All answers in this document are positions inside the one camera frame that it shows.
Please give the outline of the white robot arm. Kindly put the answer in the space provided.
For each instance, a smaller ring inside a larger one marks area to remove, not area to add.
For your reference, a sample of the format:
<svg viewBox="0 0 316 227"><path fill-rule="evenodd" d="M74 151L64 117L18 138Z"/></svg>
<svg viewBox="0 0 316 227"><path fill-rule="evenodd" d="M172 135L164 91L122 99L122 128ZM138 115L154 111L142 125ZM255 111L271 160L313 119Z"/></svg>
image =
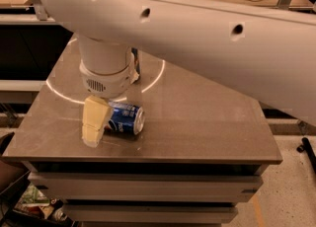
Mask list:
<svg viewBox="0 0 316 227"><path fill-rule="evenodd" d="M132 83L132 48L316 125L316 19L211 0L41 0L77 34L86 85Z"/></svg>

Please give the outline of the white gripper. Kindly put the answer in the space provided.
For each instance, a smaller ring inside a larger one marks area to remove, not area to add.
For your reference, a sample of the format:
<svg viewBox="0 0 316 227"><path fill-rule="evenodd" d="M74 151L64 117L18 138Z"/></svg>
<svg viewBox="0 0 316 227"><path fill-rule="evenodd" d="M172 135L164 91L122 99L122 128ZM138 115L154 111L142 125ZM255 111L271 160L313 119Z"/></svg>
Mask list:
<svg viewBox="0 0 316 227"><path fill-rule="evenodd" d="M94 95L106 99L114 99L123 94L135 81L134 56L130 53L130 62L121 72L101 75L89 71L80 62L80 73L85 88ZM109 103L97 96L85 100L82 118L82 139L89 147L97 147L103 137L106 124L113 115Z"/></svg>

